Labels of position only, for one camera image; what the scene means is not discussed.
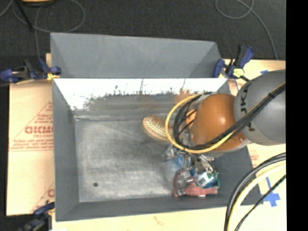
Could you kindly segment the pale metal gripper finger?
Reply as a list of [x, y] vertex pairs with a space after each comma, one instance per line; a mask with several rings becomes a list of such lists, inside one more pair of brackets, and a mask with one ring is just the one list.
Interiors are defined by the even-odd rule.
[[180, 170], [177, 176], [177, 183], [192, 183], [194, 182], [193, 176], [189, 171]]
[[188, 195], [188, 187], [190, 183], [175, 183], [174, 195]]

